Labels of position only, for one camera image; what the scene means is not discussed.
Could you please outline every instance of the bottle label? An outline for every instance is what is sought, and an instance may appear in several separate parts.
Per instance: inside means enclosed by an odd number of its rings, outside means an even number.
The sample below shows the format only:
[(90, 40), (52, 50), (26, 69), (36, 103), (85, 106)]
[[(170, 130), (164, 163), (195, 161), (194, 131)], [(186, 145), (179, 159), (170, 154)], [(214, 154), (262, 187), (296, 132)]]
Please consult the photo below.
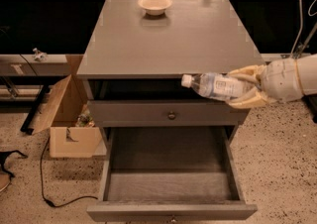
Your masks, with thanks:
[(249, 90), (246, 89), (246, 86), (244, 81), (238, 80), (237, 78), (216, 75), (214, 93), (230, 97), (240, 97)]

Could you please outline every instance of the wire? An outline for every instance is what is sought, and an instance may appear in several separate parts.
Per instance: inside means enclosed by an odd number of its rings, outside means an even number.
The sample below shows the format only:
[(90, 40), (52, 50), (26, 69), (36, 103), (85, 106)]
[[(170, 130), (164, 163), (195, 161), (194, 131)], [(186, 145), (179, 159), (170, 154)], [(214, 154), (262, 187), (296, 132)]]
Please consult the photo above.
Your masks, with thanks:
[(311, 11), (311, 9), (312, 9), (312, 7), (313, 7), (313, 5), (315, 4), (316, 1), (317, 1), (317, 0), (314, 0), (314, 2), (310, 5), (310, 7), (309, 7), (309, 9), (308, 9), (308, 15), (309, 15), (309, 16), (314, 16), (314, 15), (317, 14), (317, 11), (316, 11), (315, 13), (313, 13), (313, 14), (310, 13), (310, 11)]
[[(13, 46), (15, 46), (15, 43), (14, 43), (13, 40), (9, 37), (9, 35), (8, 35), (4, 30), (2, 30), (1, 28), (0, 28), (0, 31), (7, 37), (7, 39), (11, 42), (11, 44), (12, 44)], [(38, 76), (37, 72), (34, 70), (34, 68), (31, 66), (31, 64), (26, 60), (26, 58), (23, 57), (21, 54), (19, 54), (19, 56), (20, 56), (22, 59), (25, 60), (25, 62), (29, 65), (29, 67), (31, 68), (31, 70), (33, 71), (33, 73), (34, 73), (36, 76)]]
[(45, 197), (45, 195), (44, 195), (44, 183), (43, 183), (43, 169), (42, 169), (42, 166), (43, 166), (43, 156), (44, 156), (44, 152), (45, 152), (45, 150), (46, 150), (46, 148), (47, 148), (47, 146), (48, 146), (48, 144), (49, 144), (49, 141), (50, 141), (50, 137), (48, 138), (47, 143), (46, 143), (46, 145), (45, 145), (44, 148), (43, 148), (43, 151), (42, 151), (42, 154), (41, 154), (41, 158), (40, 158), (41, 193), (42, 193), (42, 198), (43, 198), (43, 200), (46, 202), (46, 204), (49, 205), (49, 206), (52, 207), (52, 208), (61, 208), (61, 207), (63, 207), (63, 206), (66, 206), (66, 205), (68, 205), (68, 204), (71, 204), (71, 203), (73, 203), (73, 202), (75, 202), (75, 201), (78, 201), (78, 200), (80, 200), (80, 199), (83, 199), (83, 198), (98, 199), (96, 196), (90, 196), (90, 195), (88, 195), (88, 196), (80, 196), (80, 197), (74, 198), (74, 199), (72, 199), (72, 200), (70, 200), (70, 201), (68, 201), (68, 202), (66, 202), (66, 203), (64, 203), (64, 204), (55, 205), (52, 201), (48, 200), (48, 199)]
[[(0, 28), (0, 31), (6, 36), (6, 38), (11, 42), (11, 44), (13, 46), (15, 46), (15, 43), (13, 42), (13, 40), (9, 37), (9, 35)], [(36, 95), (36, 98), (39, 96), (41, 89), (42, 89), (42, 84), (41, 84), (41, 78), (39, 77), (39, 75), (37, 74), (37, 72), (35, 71), (35, 69), (32, 67), (32, 65), (28, 62), (28, 60), (23, 57), (21, 54), (19, 54), (19, 56), (28, 64), (28, 66), (30, 67), (30, 69), (33, 71), (34, 75), (39, 79), (39, 92)]]
[(302, 4), (302, 0), (299, 0), (299, 14), (300, 14), (300, 28), (299, 28), (295, 43), (293, 45), (293, 48), (291, 49), (291, 52), (290, 52), (290, 54), (292, 56), (294, 54), (294, 50), (295, 50), (296, 44), (298, 42), (298, 39), (300, 38), (301, 32), (303, 30), (303, 4)]

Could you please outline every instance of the bottle cap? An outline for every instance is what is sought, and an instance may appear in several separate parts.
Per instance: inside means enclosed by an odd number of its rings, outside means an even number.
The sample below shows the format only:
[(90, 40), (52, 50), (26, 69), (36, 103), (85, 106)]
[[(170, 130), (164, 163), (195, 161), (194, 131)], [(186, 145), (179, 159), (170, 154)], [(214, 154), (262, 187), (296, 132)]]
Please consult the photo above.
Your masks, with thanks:
[(181, 85), (184, 87), (190, 87), (192, 81), (192, 76), (188, 74), (184, 74), (181, 79)]

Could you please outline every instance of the nightstand top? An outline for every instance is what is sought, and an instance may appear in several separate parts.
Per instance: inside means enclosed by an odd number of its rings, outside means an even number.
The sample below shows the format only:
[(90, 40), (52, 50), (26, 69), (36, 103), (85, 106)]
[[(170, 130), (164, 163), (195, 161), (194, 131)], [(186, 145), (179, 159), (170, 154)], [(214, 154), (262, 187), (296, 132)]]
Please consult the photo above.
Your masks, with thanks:
[(138, 0), (106, 0), (81, 78), (181, 78), (263, 60), (229, 0), (172, 0), (159, 17)]

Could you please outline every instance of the power cord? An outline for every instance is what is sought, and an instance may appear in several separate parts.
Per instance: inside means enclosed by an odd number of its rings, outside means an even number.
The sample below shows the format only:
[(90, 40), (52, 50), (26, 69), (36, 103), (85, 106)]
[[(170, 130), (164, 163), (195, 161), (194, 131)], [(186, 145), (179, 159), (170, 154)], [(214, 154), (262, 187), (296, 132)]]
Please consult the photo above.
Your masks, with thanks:
[(293, 45), (293, 48), (291, 49), (291, 52), (290, 52), (290, 54), (292, 56), (294, 54), (294, 50), (295, 50), (296, 44), (298, 42), (298, 39), (300, 38), (301, 32), (303, 30), (303, 5), (302, 5), (302, 0), (299, 0), (299, 14), (300, 14), (300, 28), (299, 28), (298, 35), (297, 35), (297, 38), (295, 40), (295, 43)]
[(314, 15), (316, 15), (317, 14), (317, 12), (315, 12), (315, 13), (311, 13), (311, 9), (312, 9), (312, 7), (313, 7), (313, 5), (315, 4), (315, 2), (316, 2), (317, 0), (314, 0), (314, 2), (310, 5), (310, 7), (309, 7), (309, 9), (308, 9), (308, 15), (309, 16), (314, 16)]
[(43, 183), (43, 170), (42, 170), (42, 162), (43, 162), (43, 156), (44, 156), (44, 152), (49, 144), (49, 141), (50, 141), (50, 137), (48, 138), (47, 140), (47, 143), (46, 145), (44, 146), (43, 148), (43, 151), (42, 151), (42, 154), (41, 154), (41, 159), (40, 159), (40, 177), (41, 177), (41, 192), (42, 192), (42, 198), (43, 200), (46, 202), (46, 204), (52, 208), (61, 208), (63, 206), (66, 206), (68, 204), (71, 204), (77, 200), (80, 200), (80, 199), (83, 199), (83, 198), (94, 198), (94, 199), (98, 199), (97, 197), (95, 196), (80, 196), (80, 197), (77, 197), (75, 199), (72, 199), (70, 200), (69, 202), (66, 202), (64, 204), (60, 204), (60, 205), (55, 205), (52, 201), (48, 200), (45, 195), (44, 195), (44, 183)]

